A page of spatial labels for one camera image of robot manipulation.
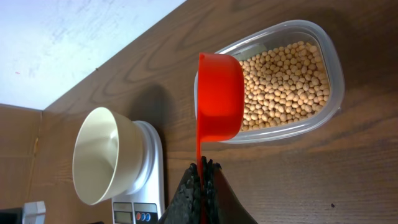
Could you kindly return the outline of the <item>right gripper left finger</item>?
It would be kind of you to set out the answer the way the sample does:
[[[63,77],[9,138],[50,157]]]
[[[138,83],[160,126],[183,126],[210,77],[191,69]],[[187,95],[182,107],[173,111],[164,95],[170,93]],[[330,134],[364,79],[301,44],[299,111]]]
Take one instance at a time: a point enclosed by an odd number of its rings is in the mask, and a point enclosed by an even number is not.
[[[197,165],[190,164],[159,224],[199,224],[201,220],[201,182]]]

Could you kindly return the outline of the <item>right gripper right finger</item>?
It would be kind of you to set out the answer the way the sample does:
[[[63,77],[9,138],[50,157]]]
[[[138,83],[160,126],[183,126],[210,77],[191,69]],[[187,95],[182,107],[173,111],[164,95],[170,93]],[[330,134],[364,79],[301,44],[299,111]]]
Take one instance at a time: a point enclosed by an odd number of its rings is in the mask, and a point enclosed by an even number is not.
[[[201,223],[257,224],[242,206],[219,163],[201,157],[202,209]]]

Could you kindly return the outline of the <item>red measuring scoop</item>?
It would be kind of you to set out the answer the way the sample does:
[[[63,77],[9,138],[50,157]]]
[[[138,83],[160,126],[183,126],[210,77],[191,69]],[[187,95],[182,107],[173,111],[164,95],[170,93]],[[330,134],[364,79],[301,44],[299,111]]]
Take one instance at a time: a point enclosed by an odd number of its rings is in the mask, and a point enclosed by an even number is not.
[[[201,53],[197,72],[197,164],[203,175],[201,143],[232,139],[243,119],[244,81],[230,55]]]

